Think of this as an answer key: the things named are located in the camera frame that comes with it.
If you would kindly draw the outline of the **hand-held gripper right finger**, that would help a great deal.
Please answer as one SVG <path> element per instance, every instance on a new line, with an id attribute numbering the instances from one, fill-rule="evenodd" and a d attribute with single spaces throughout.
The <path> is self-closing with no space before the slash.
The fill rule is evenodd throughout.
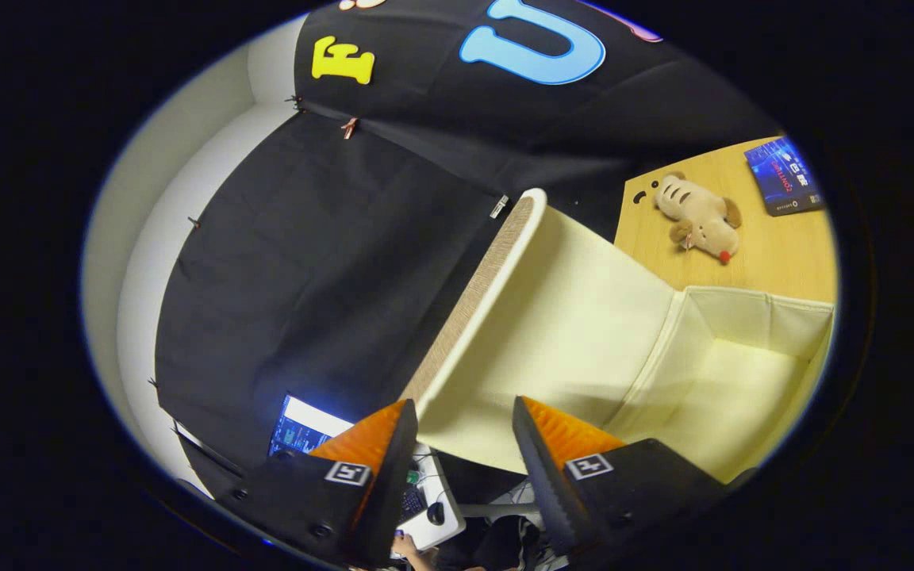
<path id="1" fill-rule="evenodd" d="M 757 473 L 724 483 L 657 439 L 625 443 L 524 395 L 512 426 L 549 541 L 570 560 L 617 560 L 664 542 Z"/>

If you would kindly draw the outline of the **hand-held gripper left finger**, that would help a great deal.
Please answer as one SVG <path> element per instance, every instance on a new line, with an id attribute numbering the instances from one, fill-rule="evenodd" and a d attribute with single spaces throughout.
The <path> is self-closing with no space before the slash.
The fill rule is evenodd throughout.
<path id="1" fill-rule="evenodd" d="M 218 505 L 330 565 L 384 566 L 417 430 L 416 405 L 401 399 L 309 453 L 276 453 L 218 496 Z"/>

